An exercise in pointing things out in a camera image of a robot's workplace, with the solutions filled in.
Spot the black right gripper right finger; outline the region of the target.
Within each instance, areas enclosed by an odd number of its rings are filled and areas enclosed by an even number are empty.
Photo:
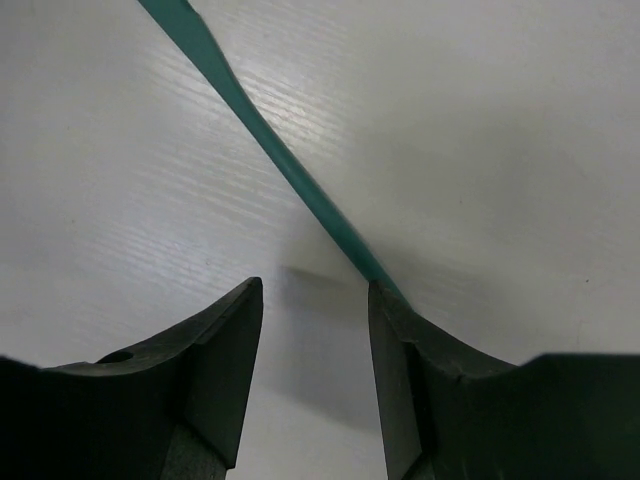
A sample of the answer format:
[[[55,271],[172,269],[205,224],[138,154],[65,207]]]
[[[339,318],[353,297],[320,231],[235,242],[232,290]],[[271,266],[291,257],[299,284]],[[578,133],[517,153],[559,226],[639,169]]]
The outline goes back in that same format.
[[[639,359],[553,353],[516,366],[383,285],[368,320],[391,479],[635,479]]]

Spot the teal plastic fork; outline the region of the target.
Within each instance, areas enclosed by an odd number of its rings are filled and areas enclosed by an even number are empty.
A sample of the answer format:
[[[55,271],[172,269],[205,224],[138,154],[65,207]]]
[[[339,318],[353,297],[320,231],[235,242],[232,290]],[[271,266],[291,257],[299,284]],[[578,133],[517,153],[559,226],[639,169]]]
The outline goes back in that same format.
[[[361,276],[381,282],[404,301],[406,297],[358,231],[251,101],[202,16],[188,1],[143,0],[140,5],[233,111]]]

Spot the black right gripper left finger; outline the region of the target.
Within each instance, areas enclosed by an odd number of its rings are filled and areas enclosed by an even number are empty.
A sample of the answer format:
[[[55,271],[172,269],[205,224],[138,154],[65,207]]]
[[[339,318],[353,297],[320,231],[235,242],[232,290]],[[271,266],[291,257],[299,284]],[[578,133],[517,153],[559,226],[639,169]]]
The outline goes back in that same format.
[[[97,362],[1,361],[5,479],[222,479],[234,468],[263,318],[252,277]]]

